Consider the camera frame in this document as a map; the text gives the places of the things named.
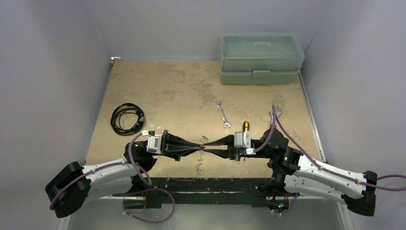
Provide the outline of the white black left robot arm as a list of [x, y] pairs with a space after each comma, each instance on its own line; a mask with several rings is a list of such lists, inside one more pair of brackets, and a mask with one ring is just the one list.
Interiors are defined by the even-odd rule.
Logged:
[[148, 171], [157, 162], [155, 155], [179, 161], [204, 146], [186, 141], [165, 131], [156, 135], [144, 130], [137, 134], [124, 150], [124, 157], [97, 165], [81, 166], [77, 161], [66, 165], [46, 186], [49, 209], [58, 218], [67, 217], [84, 204], [104, 196], [146, 196], [157, 188]]

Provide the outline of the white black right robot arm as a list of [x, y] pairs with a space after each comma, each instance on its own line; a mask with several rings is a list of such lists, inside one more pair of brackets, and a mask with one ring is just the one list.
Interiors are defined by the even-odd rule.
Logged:
[[363, 216], [373, 216], [376, 207], [377, 174], [349, 172], [305, 156], [289, 147], [289, 140], [278, 129], [269, 129], [260, 139], [251, 139], [249, 132], [235, 132], [205, 146], [209, 153], [239, 161], [242, 157], [269, 159], [272, 169], [269, 184], [263, 188], [273, 196], [309, 194], [330, 198]]

